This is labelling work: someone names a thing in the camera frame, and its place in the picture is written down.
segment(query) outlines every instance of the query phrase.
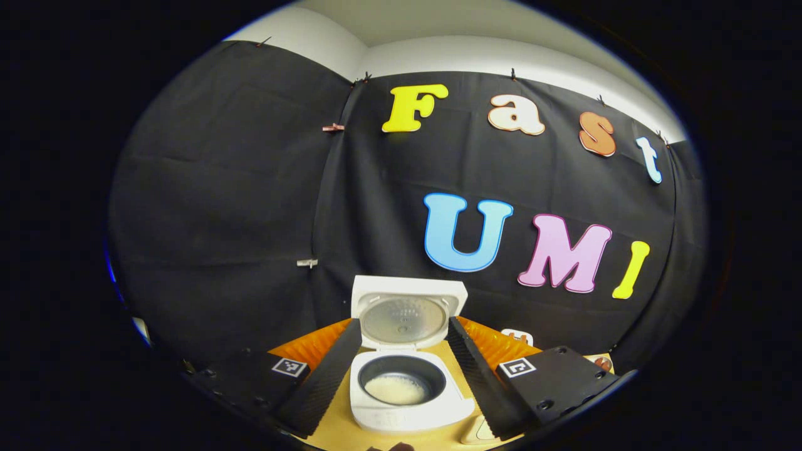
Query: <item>pink letter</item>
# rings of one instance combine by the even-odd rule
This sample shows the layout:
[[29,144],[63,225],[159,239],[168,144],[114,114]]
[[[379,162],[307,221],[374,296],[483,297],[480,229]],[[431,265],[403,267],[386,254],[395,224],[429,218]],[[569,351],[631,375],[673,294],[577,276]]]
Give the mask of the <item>pink letter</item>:
[[576,268],[573,277],[565,283],[565,289],[574,293],[593,291],[593,279],[602,260],[604,246],[613,237],[613,232],[603,225],[592,225],[579,238],[577,245],[571,248],[563,218],[553,214],[538,214],[532,222],[538,229],[535,253],[529,268],[518,276],[518,283],[526,286],[545,285],[543,272],[548,262],[553,287],[557,288]]

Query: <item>black fabric backdrop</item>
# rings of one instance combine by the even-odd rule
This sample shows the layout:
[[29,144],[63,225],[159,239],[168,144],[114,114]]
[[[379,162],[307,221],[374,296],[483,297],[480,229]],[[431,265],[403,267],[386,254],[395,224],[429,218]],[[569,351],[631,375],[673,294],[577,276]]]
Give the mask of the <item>black fabric backdrop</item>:
[[[416,132],[385,133],[397,86],[441,83],[448,97]],[[521,95],[539,108],[539,136],[494,128],[490,99]],[[617,150],[585,150],[579,115],[610,120]],[[336,122],[346,130],[329,134]],[[635,139],[658,153],[650,181]],[[688,143],[662,140],[614,106],[535,81],[428,72],[350,82],[276,47],[221,43],[160,94],[119,160],[110,229],[132,310],[160,340],[203,364],[269,348],[344,319],[356,274],[461,280],[462,315],[534,336],[538,347],[613,349],[616,368],[646,362],[694,300],[707,219]],[[479,244],[484,199],[509,203],[492,265],[460,273],[423,247],[423,197],[468,202],[454,246]],[[591,293],[522,286],[533,216],[563,217],[572,245],[588,226],[613,231]],[[629,299],[612,298],[633,241],[650,254]],[[296,261],[317,258],[313,269]]]

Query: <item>blue letter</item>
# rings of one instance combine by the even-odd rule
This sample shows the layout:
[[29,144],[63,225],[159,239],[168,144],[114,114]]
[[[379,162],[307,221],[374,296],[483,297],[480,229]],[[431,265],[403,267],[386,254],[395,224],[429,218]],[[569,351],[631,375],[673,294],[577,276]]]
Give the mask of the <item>blue letter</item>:
[[635,142],[638,143],[638,147],[643,151],[643,159],[646,161],[646,170],[649,171],[649,177],[654,183],[660,183],[662,174],[657,170],[657,152],[651,148],[649,140],[644,137],[636,139]]
[[438,265],[452,271],[469,273],[483,270],[496,259],[501,243],[504,219],[512,216],[512,206],[501,201],[479,202],[477,209],[484,215],[482,239],[473,254],[454,249],[456,218],[468,203],[459,196],[433,193],[423,199],[429,208],[426,222],[426,254]]

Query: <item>white wall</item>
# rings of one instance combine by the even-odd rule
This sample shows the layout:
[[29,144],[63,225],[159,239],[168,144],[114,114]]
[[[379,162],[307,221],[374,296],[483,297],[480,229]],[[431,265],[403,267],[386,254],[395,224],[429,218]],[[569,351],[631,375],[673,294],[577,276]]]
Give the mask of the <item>white wall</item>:
[[367,46],[348,30],[326,16],[293,6],[263,16],[224,39],[225,41],[253,41],[280,47],[305,56],[350,81]]
[[348,80],[422,71],[472,71],[531,79],[596,98],[660,131],[669,142],[687,139],[679,119],[664,105],[616,75],[573,56],[507,39],[437,36],[367,47],[327,17],[288,6],[239,30],[226,40],[285,48],[328,67]]

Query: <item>foam letter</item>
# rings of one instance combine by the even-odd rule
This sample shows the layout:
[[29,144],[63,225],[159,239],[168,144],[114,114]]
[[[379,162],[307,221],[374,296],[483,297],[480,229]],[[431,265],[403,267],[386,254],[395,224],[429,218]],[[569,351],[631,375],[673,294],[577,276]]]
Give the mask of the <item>foam letter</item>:
[[521,130],[527,135],[540,135],[546,126],[541,123],[537,112],[537,105],[520,95],[497,95],[490,99],[490,103],[499,108],[493,108],[488,113],[488,120],[495,128],[514,132]]
[[638,279],[638,274],[641,273],[641,266],[643,260],[649,255],[649,245],[645,242],[632,243],[632,259],[630,260],[629,267],[626,268],[624,279],[621,281],[615,290],[613,290],[613,297],[616,299],[629,299],[632,295],[632,287],[635,285],[635,280]]
[[577,245],[571,248],[563,218],[553,214],[538,214],[532,222],[538,229],[537,244],[529,268],[520,273],[518,283],[526,286],[545,285],[543,273],[548,262],[552,287],[558,287],[576,269],[573,277],[565,283],[565,289],[574,293],[593,291],[593,279],[613,232],[603,225],[592,225],[579,238]]
[[501,201],[479,202],[477,209],[484,215],[479,249],[472,254],[463,254],[454,249],[454,233],[457,215],[468,207],[465,199],[453,194],[433,193],[427,195],[423,203],[429,208],[424,246],[434,263],[447,270],[466,273],[483,270],[493,263],[501,243],[504,220],[512,216],[511,205]]
[[[442,84],[399,86],[394,87],[390,93],[395,99],[390,120],[382,124],[382,131],[385,133],[414,132],[420,129],[420,121],[415,120],[415,111],[420,112],[420,117],[429,117],[435,111],[435,98],[429,94],[434,94],[438,99],[448,97],[448,89]],[[423,93],[427,94],[418,99],[418,95]]]
[[638,147],[643,151],[643,160],[646,162],[646,171],[649,172],[649,177],[654,183],[660,183],[662,174],[657,170],[657,151],[651,147],[649,140],[645,137],[640,137],[635,142],[638,143]]
[[579,141],[582,147],[601,156],[611,156],[615,153],[615,140],[613,139],[613,125],[604,116],[592,112],[583,112],[579,115]]

